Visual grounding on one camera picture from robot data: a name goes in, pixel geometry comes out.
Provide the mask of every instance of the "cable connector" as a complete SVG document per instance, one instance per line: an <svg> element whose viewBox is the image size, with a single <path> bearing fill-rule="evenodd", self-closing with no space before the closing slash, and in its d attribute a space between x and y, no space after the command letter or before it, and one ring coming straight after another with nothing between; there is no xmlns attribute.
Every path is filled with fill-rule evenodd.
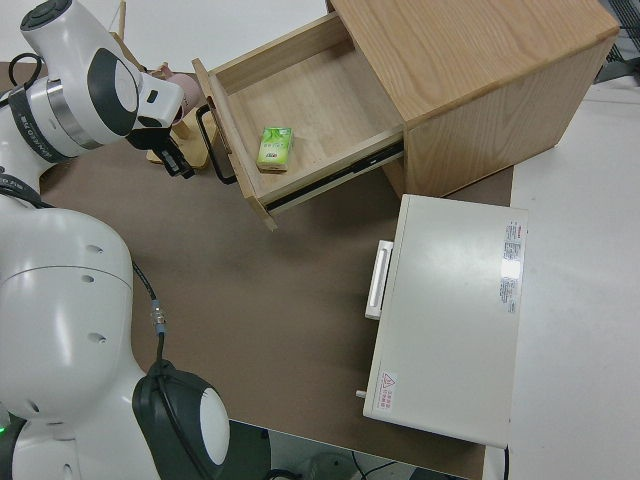
<svg viewBox="0 0 640 480"><path fill-rule="evenodd" d="M151 300L151 322L156 329L156 335L166 332L167 320L164 316L164 310L160 308L160 300Z"/></svg>

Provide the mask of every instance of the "wood grain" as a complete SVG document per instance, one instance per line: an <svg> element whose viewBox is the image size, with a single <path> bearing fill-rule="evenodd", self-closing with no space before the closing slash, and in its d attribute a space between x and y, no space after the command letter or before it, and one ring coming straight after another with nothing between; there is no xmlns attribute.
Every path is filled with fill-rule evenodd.
<svg viewBox="0 0 640 480"><path fill-rule="evenodd" d="M214 138L216 126L213 118L206 115L203 117L203 122L209 138ZM209 153L200 135L196 121L196 110L191 110L181 122L171 127L171 138L176 142L189 165L196 169L203 169L207 166ZM152 150L147 151L147 160L152 163L162 163L162 160Z"/></svg>
<svg viewBox="0 0 640 480"><path fill-rule="evenodd" d="M124 41L122 40L122 38L120 38L120 36L116 32L110 32L110 34L113 37L113 39L116 42L118 42L118 45L120 46L120 49L122 50L122 54L124 55L124 58L126 58L131 63L133 63L135 65L135 67L138 69L139 72L144 72L145 68L140 64L140 62L138 62L138 60L133 55L133 53L131 53L131 50L129 50L129 47L127 47L124 44Z"/></svg>
<svg viewBox="0 0 640 480"><path fill-rule="evenodd" d="M209 74L200 59L194 59L192 64L202 92L212 109L212 113L214 111L217 112L220 116L218 121L224 125L224 128L218 129L218 132L225 136L229 148L232 149L229 153L229 161L238 179L238 185L240 186L242 195L247 202L249 202L251 208L262 219L267 228L273 231L277 228L277 225L271 215L269 215L260 202L256 200L255 190L245 170L244 163L248 161L248 156L229 111L227 95L216 75L214 73Z"/></svg>
<svg viewBox="0 0 640 480"><path fill-rule="evenodd" d="M407 192L443 196L553 147L612 41L412 129L405 139Z"/></svg>
<svg viewBox="0 0 640 480"><path fill-rule="evenodd" d="M382 171L386 175L387 180L389 180L389 183L398 198L402 198L402 195L406 192L404 179L404 156L403 158L399 158L398 160L383 165Z"/></svg>
<svg viewBox="0 0 640 480"><path fill-rule="evenodd" d="M118 18L118 35L122 40L124 40L124 28L127 21L127 2L121 0L118 8L120 14Z"/></svg>
<svg viewBox="0 0 640 480"><path fill-rule="evenodd" d="M262 203L339 170L370 144L382 148L401 138L397 111L349 41L230 95L229 107L248 152L244 168ZM261 173L255 165L265 126L293 128L286 173Z"/></svg>
<svg viewBox="0 0 640 480"><path fill-rule="evenodd" d="M259 47L215 69L228 95L349 38L337 13Z"/></svg>
<svg viewBox="0 0 640 480"><path fill-rule="evenodd" d="M596 0L332 0L408 126L615 35Z"/></svg>

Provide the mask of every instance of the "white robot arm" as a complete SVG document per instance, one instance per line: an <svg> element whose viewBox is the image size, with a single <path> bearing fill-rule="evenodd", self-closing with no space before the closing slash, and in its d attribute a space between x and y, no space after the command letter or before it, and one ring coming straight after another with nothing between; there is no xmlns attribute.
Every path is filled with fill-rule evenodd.
<svg viewBox="0 0 640 480"><path fill-rule="evenodd" d="M45 170L132 132L138 144L151 132L170 173L188 176L157 145L182 89L138 72L75 0L36 7L21 30L49 75L0 96L0 404L27 420L0 476L215 478L226 411L166 360L149 375L136 364L122 239L87 215L34 208Z"/></svg>

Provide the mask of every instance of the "wooden stand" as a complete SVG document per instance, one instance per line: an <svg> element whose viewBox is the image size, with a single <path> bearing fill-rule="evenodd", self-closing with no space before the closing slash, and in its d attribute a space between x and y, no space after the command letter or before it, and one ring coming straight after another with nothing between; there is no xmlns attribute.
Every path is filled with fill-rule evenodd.
<svg viewBox="0 0 640 480"><path fill-rule="evenodd" d="M596 0L327 5L335 11L215 70L194 61L243 194L267 223L402 150L385 169L395 190L443 196L552 147L618 32ZM293 128L285 174L255 165L265 126Z"/></svg>

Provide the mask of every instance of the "cable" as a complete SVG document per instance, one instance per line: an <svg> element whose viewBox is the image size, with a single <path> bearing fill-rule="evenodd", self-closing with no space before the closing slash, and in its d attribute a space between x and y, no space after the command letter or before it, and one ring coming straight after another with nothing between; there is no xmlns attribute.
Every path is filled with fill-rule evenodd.
<svg viewBox="0 0 640 480"><path fill-rule="evenodd" d="M628 25L620 25L620 30L626 30L627 36L631 40L635 40L640 35L640 25L636 25L635 27L631 27Z"/></svg>
<svg viewBox="0 0 640 480"><path fill-rule="evenodd" d="M373 472L377 472L378 470L382 470L383 468L387 468L391 465L394 465L398 462L395 461L391 461L391 462L387 462L384 465L380 465L379 467L376 468L372 468L371 470L364 472L362 470L362 468L360 468L360 464L358 463L358 461L356 460L356 454L353 450L351 450L351 458L353 459L353 463L355 464L356 468L358 469L358 472L360 472L360 480L368 480L367 479L367 475L372 474Z"/></svg>
<svg viewBox="0 0 640 480"><path fill-rule="evenodd" d="M355 454L355 452L353 450L351 450L351 458L353 458L353 463L355 464L356 468L358 469L358 472L360 472L360 477L366 479L364 471L360 468L360 465L358 464L358 461L356 460L356 454Z"/></svg>
<svg viewBox="0 0 640 480"><path fill-rule="evenodd" d="M504 476L503 480L509 480L509 446L504 449Z"/></svg>
<svg viewBox="0 0 640 480"><path fill-rule="evenodd" d="M21 53L20 55L15 56L13 60L11 60L11 62L9 63L9 80L11 80L11 83L13 83L14 86L17 86L18 82L16 82L16 79L13 76L13 69L16 66L16 64L23 58L33 58L36 61L36 69L31 74L31 77L29 78L29 80L27 80L24 83L24 89L28 90L31 87L31 85L33 85L34 82L38 79L38 76L42 71L43 60L42 60L42 57L39 57L35 53L29 53L29 52Z"/></svg>
<svg viewBox="0 0 640 480"><path fill-rule="evenodd" d="M378 470L382 470L383 468L387 468L387 467L389 467L391 465L394 465L396 463L398 463L398 462L388 462L388 463L385 463L384 465L380 465L379 467L372 468L371 470L369 470L367 473L364 474L364 479L367 480L367 475L369 475L369 474L371 474L373 472L377 472Z"/></svg>
<svg viewBox="0 0 640 480"><path fill-rule="evenodd" d="M278 477L286 478L288 480L298 480L299 478L302 478L302 475L290 472L289 470L275 468L273 470L269 470L262 480L274 480Z"/></svg>
<svg viewBox="0 0 640 480"><path fill-rule="evenodd" d="M144 288L146 288L147 292L149 292L149 296L151 297L151 300L157 300L158 297L156 297L156 292L153 291L153 287L151 286L151 283L149 283L149 280L147 279L147 277L144 275L142 270L140 270L140 267L138 267L138 264L134 260L131 260L131 264L133 265L133 271L136 272L136 275L138 275L138 278L144 285Z"/></svg>
<svg viewBox="0 0 640 480"><path fill-rule="evenodd" d="M180 423L178 422L178 416L176 415L176 412L173 409L173 405L171 404L171 400L167 395L167 390L166 390L166 387L164 384L164 378L162 375L159 375L157 377L157 382L158 382L158 388L160 390L160 397L162 398L162 403L164 404L164 408L166 412L169 414L169 421L171 422L171 426L173 427L173 430L176 432L176 435L180 440L180 444L182 445L182 448L184 448L184 450L187 452L187 455L189 456L191 463L193 463L193 465L196 467L196 470L198 470L198 473L200 474L200 476L204 479L209 478L207 471L205 470L204 466L200 463L200 459L191 448L191 444L187 440L187 437L184 434L182 427L180 427Z"/></svg>
<svg viewBox="0 0 640 480"><path fill-rule="evenodd" d="M158 334L158 349L156 351L156 362L162 360L162 350L164 349L164 332Z"/></svg>
<svg viewBox="0 0 640 480"><path fill-rule="evenodd" d="M0 186L0 195L5 195L7 197L13 197L13 198L17 198L18 200L22 200L23 202L27 202L30 203L31 205L33 205L36 208L56 208L53 205L49 205L48 203L42 202L42 201L38 201L38 200L34 200L32 198L28 198L24 195L21 195L20 193L7 188L7 187L1 187Z"/></svg>

